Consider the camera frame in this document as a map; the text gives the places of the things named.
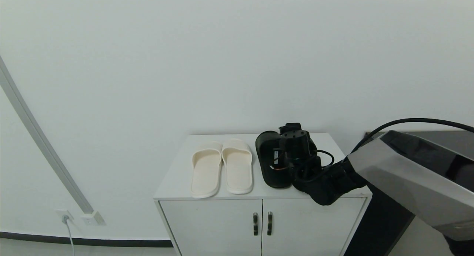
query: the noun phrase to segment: floor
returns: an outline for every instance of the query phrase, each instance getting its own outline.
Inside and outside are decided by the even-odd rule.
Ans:
[[[74,246],[76,256],[176,256],[174,249]],[[0,239],[1,256],[69,256],[71,245]],[[389,256],[452,256],[443,236],[415,218]]]

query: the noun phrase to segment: cabinet handle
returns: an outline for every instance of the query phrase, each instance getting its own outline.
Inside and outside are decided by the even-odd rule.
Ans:
[[[254,236],[258,235],[258,213],[254,212]]]
[[[271,227],[272,227],[272,222],[273,221],[273,213],[268,212],[268,228],[267,228],[267,235],[271,236]]]

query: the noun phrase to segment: black baseboard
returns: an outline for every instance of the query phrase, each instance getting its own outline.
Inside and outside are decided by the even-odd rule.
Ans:
[[[16,239],[23,241],[71,244],[68,237],[39,236],[0,232],[0,239]],[[115,239],[78,239],[73,237],[74,245],[83,246],[122,246],[122,247],[173,247],[171,240],[115,240]]]

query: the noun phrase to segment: slipper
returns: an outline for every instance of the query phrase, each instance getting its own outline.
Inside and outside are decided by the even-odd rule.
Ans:
[[[252,191],[252,153],[240,139],[230,139],[222,145],[222,159],[226,165],[227,190],[232,194]]]
[[[221,143],[214,141],[201,145],[193,154],[191,196],[195,199],[210,197],[219,190],[221,149]]]
[[[272,188],[288,188],[291,186],[291,176],[283,158],[280,158],[281,136],[275,131],[265,131],[255,140],[258,161],[262,176],[267,185]]]

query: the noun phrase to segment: robotic arm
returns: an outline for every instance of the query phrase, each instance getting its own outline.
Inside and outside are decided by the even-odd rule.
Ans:
[[[272,158],[271,167],[284,169],[292,185],[320,205],[330,205],[370,182],[445,236],[456,241],[474,239],[472,159],[397,131],[366,143],[381,129],[404,122],[447,124],[474,132],[473,127],[436,119],[393,121],[370,133],[344,160],[322,167],[318,152],[327,152],[317,150],[300,124],[286,124],[280,128],[280,154]]]

